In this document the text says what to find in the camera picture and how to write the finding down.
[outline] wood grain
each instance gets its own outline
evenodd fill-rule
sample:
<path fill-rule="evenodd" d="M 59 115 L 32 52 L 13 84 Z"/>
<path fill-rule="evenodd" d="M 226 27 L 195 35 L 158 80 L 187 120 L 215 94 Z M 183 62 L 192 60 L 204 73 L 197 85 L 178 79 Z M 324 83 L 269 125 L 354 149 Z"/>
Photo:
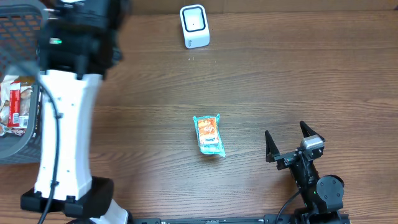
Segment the wood grain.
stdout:
<path fill-rule="evenodd" d="M 134 0 L 134 14 L 179 14 L 202 4 L 207 13 L 394 10 L 398 0 Z"/>
<path fill-rule="evenodd" d="M 133 16 L 121 32 L 125 61 L 99 93 L 91 144 L 92 173 L 114 179 L 116 201 L 135 217 L 276 213 L 296 188 L 266 163 L 264 131 L 289 152 L 304 120 L 327 140 L 316 167 L 345 181 L 352 223 L 398 223 L 398 14 L 208 19 L 202 49 L 184 49 L 177 15 Z M 193 127 L 192 116 L 217 113 L 225 158 L 200 154 Z M 19 208 L 37 170 L 0 167 L 0 223 L 37 223 Z"/>

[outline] snack bag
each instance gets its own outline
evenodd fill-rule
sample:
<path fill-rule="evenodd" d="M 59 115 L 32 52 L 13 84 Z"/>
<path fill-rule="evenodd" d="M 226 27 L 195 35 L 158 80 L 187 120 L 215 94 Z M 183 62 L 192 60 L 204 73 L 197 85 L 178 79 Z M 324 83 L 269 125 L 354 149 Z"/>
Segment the snack bag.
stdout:
<path fill-rule="evenodd" d="M 220 114 L 217 116 L 193 117 L 198 136 L 198 145 L 203 154 L 221 155 L 225 157 L 223 142 L 218 131 Z"/>
<path fill-rule="evenodd" d="M 34 79 L 6 75 L 0 83 L 0 136 L 22 136 L 29 123 L 30 98 Z"/>

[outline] mesh basket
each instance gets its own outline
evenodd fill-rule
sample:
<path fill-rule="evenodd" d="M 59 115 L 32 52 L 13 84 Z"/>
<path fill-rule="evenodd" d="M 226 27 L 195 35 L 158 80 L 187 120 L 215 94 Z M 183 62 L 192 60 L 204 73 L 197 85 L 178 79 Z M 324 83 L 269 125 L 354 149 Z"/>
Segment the mesh basket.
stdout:
<path fill-rule="evenodd" d="M 40 29 L 41 21 L 49 17 L 44 9 L 45 6 L 36 0 L 0 0 L 0 82 L 10 64 L 36 59 L 35 31 Z M 0 164 L 40 161 L 39 108 L 39 87 L 35 84 L 25 135 L 0 137 Z"/>

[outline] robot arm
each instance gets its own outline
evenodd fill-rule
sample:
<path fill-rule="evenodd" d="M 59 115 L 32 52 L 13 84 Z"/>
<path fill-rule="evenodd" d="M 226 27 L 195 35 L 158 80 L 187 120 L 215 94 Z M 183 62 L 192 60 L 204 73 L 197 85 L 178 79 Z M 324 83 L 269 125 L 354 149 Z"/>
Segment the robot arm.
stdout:
<path fill-rule="evenodd" d="M 40 30 L 40 84 L 44 94 L 40 170 L 35 186 L 21 197 L 21 207 L 34 212 L 62 211 L 68 217 L 96 223 L 125 224 L 131 214 L 113 197 L 113 181 L 92 177 L 90 134 L 96 94 L 119 50 L 116 33 L 129 0 L 58 1 L 56 18 Z M 56 120 L 60 128 L 56 158 Z M 54 167 L 56 186 L 52 189 Z"/>
<path fill-rule="evenodd" d="M 305 208 L 296 209 L 291 223 L 345 223 L 348 216 L 338 212 L 343 208 L 344 182 L 335 175 L 319 177 L 313 161 L 322 156 L 325 139 L 303 121 L 304 138 L 294 152 L 281 155 L 266 131 L 267 162 L 276 162 L 278 170 L 289 168 L 303 198 Z"/>

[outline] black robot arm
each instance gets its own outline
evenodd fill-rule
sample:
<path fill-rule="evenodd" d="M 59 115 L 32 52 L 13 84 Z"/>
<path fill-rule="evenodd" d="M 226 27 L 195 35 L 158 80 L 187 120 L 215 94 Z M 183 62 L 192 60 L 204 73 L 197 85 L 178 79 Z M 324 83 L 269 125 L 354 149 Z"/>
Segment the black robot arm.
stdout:
<path fill-rule="evenodd" d="M 296 224 L 340 224 L 348 217 L 338 212 L 343 208 L 344 182 L 335 175 L 319 177 L 313 161 L 322 156 L 325 139 L 300 122 L 303 140 L 294 152 L 281 155 L 269 131 L 266 131 L 267 162 L 276 162 L 278 170 L 289 168 L 305 203 L 290 218 Z"/>

